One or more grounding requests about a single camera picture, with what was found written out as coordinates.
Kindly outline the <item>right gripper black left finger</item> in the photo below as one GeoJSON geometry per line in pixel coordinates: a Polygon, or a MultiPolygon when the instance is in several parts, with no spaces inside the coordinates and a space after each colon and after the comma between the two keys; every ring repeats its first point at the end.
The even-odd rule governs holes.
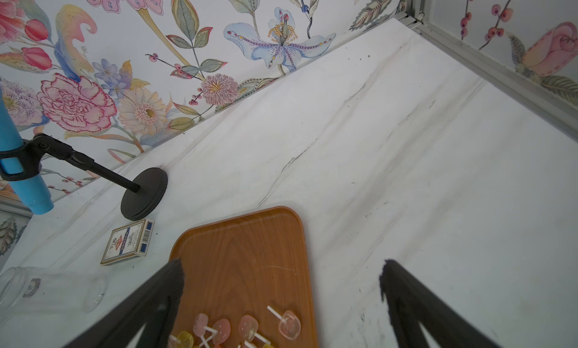
{"type": "Polygon", "coordinates": [[[179,259],[167,263],[67,347],[166,347],[185,287],[179,259]]]}

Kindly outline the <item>black microphone stand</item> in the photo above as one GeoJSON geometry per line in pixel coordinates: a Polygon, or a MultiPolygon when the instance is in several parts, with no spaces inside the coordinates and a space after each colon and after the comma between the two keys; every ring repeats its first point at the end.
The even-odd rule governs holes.
{"type": "Polygon", "coordinates": [[[122,197],[120,211],[123,217],[130,221],[140,220],[153,212],[166,192],[168,174],[161,168],[148,168],[134,180],[129,180],[96,163],[93,158],[77,152],[72,146],[43,133],[35,136],[32,140],[24,141],[29,143],[29,147],[40,158],[40,175],[41,159],[44,155],[50,155],[61,161],[66,161],[80,170],[95,173],[97,176],[124,188],[125,193],[122,197]]]}

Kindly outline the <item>aluminium frame post right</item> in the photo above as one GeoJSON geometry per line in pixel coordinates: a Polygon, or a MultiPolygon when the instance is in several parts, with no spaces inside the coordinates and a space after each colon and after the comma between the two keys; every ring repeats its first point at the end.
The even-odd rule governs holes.
{"type": "Polygon", "coordinates": [[[396,14],[395,18],[566,136],[577,140],[577,111],[570,104],[431,22],[433,1],[406,0],[405,12],[396,14]]]}

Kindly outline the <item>brown wooden tray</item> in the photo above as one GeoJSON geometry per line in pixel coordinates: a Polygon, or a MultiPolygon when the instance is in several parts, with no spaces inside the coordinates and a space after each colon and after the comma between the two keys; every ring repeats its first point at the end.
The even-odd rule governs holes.
{"type": "Polygon", "coordinates": [[[317,347],[315,306],[303,223],[293,209],[270,209],[206,224],[185,231],[172,248],[185,287],[173,334],[192,332],[200,313],[210,322],[228,319],[231,335],[225,347],[243,342],[239,321],[259,322],[259,333],[274,347],[317,347]],[[296,340],[278,331],[279,320],[267,310],[294,312],[302,330],[296,340]]]}

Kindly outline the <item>rose lollipop candy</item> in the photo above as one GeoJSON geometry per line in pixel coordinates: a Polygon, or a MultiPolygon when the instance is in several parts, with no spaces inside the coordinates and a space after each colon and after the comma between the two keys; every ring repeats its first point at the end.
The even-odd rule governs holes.
{"type": "Polygon", "coordinates": [[[206,314],[200,313],[196,316],[194,320],[194,334],[197,336],[201,342],[202,347],[209,348],[209,343],[205,338],[205,334],[207,332],[207,324],[209,323],[209,318],[206,314]]]}

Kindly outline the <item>yellow lollipop candy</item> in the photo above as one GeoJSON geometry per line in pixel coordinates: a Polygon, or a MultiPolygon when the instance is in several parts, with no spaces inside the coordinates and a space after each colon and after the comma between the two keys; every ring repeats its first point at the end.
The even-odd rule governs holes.
{"type": "Polygon", "coordinates": [[[168,348],[193,348],[194,336],[188,331],[181,331],[177,336],[170,335],[168,348]]]}

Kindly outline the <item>playing card box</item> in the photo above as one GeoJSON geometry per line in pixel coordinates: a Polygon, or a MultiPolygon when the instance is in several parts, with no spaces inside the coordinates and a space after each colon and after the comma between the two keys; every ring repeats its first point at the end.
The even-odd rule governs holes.
{"type": "Polygon", "coordinates": [[[129,259],[145,257],[150,247],[154,222],[150,219],[134,221],[111,232],[100,264],[113,265],[129,259]]]}

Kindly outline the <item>clear jar with candies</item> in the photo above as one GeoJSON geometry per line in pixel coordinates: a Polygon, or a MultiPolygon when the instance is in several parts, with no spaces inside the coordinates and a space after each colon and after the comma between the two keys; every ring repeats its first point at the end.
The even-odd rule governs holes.
{"type": "Polygon", "coordinates": [[[9,268],[1,274],[1,321],[32,314],[90,313],[107,289],[102,274],[9,268]]]}

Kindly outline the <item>light pink lollipop candy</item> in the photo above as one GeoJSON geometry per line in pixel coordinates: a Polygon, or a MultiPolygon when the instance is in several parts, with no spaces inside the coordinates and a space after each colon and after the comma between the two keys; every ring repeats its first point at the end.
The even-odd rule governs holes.
{"type": "Polygon", "coordinates": [[[219,319],[212,327],[205,326],[205,330],[211,333],[211,341],[218,346],[231,335],[231,324],[228,319],[219,319]]]}

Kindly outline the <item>pale pink lollipop candy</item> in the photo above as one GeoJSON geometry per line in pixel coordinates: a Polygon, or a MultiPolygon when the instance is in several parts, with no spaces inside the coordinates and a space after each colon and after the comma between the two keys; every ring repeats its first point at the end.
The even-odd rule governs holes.
{"type": "Polygon", "coordinates": [[[247,342],[251,343],[254,339],[258,339],[264,344],[271,344],[271,342],[259,333],[259,322],[250,315],[243,316],[239,321],[239,334],[247,342]]]}

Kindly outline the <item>blue microphone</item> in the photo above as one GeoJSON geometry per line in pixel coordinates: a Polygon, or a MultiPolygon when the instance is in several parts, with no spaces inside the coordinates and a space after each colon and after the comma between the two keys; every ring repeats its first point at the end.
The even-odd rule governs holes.
{"type": "Polygon", "coordinates": [[[51,193],[40,176],[40,158],[25,142],[5,107],[1,95],[1,177],[34,215],[54,208],[51,193]]]}

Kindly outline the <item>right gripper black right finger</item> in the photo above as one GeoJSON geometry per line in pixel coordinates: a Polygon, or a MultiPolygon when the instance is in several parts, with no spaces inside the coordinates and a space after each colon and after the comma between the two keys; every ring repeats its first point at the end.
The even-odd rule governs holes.
{"type": "Polygon", "coordinates": [[[380,292],[399,347],[428,347],[425,331],[441,347],[498,346],[395,260],[385,261],[380,292]]]}

